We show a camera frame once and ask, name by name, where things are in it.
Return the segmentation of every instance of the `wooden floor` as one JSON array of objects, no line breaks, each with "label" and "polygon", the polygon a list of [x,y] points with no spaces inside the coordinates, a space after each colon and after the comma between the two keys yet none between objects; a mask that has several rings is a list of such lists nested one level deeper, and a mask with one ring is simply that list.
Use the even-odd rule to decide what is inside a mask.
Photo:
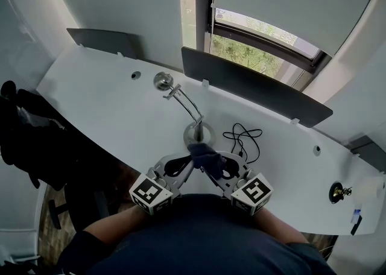
[{"label": "wooden floor", "polygon": [[[118,180],[119,184],[124,184],[121,192],[128,192],[129,187],[133,184],[135,177],[132,172],[123,173],[123,176]],[[118,212],[131,207],[133,204],[128,201],[127,194],[120,197],[122,202],[119,204]],[[75,235],[74,227],[71,223],[68,212],[59,215],[61,230],[57,230],[52,222],[48,210],[49,200],[54,200],[56,206],[65,203],[64,190],[57,192],[52,187],[48,186],[43,202],[42,214],[40,217],[39,229],[39,255],[43,257],[44,264],[53,267],[60,256],[63,249],[69,244]],[[314,244],[325,259],[327,259],[332,251],[332,246],[335,244],[336,236],[332,235],[314,235],[304,233],[307,240]]]}]

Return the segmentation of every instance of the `dark blue t-shirt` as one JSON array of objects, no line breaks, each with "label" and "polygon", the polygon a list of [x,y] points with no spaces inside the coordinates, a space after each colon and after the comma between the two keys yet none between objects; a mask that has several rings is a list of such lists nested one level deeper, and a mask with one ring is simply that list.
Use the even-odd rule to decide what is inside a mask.
[{"label": "dark blue t-shirt", "polygon": [[334,274],[309,244],[281,244],[214,195],[185,195],[114,250],[77,233],[58,271],[79,274]]}]

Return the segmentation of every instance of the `black desk partition panel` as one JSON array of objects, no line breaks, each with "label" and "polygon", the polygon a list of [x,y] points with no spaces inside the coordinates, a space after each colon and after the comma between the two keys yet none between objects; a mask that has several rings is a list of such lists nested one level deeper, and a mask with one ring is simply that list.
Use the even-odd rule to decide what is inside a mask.
[{"label": "black desk partition panel", "polygon": [[332,110],[275,79],[217,56],[182,48],[187,77],[208,80],[211,86],[245,98],[289,119],[313,127],[332,115]]},{"label": "black desk partition panel", "polygon": [[87,28],[68,28],[67,31],[78,45],[112,54],[120,52],[124,57],[137,59],[129,35],[126,33]]}]

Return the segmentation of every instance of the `curved white tabletop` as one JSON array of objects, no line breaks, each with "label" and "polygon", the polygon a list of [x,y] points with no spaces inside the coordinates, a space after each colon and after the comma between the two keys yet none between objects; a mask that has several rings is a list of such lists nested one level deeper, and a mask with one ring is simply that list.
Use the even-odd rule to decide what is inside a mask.
[{"label": "curved white tabletop", "polygon": [[[133,72],[141,72],[132,80]],[[106,151],[140,172],[147,172],[161,157],[186,151],[183,131],[192,122],[174,100],[162,98],[153,78],[163,67],[74,45],[51,66],[37,90],[72,125]],[[348,235],[354,210],[351,197],[331,204],[333,182],[353,186],[358,177],[379,171],[353,156],[340,144],[313,129],[291,125],[289,120],[181,73],[171,72],[175,83],[197,103],[217,136],[216,150],[230,151],[233,141],[223,138],[236,122],[247,129],[260,128],[260,158],[250,166],[262,172],[274,188],[267,208],[302,232]],[[321,154],[315,156],[318,145]],[[248,158],[253,144],[246,142]],[[194,171],[183,193],[221,194],[200,171]],[[362,223],[356,234],[373,233],[384,193],[362,206]]]}]

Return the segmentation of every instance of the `white bracket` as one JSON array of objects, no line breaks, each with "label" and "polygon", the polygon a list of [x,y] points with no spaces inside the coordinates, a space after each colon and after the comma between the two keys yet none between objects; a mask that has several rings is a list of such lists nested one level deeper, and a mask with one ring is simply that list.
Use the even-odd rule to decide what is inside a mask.
[{"label": "white bracket", "polygon": [[300,122],[299,118],[293,118],[291,122],[289,122],[291,125],[297,125]]},{"label": "white bracket", "polygon": [[209,81],[204,79],[202,86],[205,87],[206,89],[208,89],[209,88]]}]

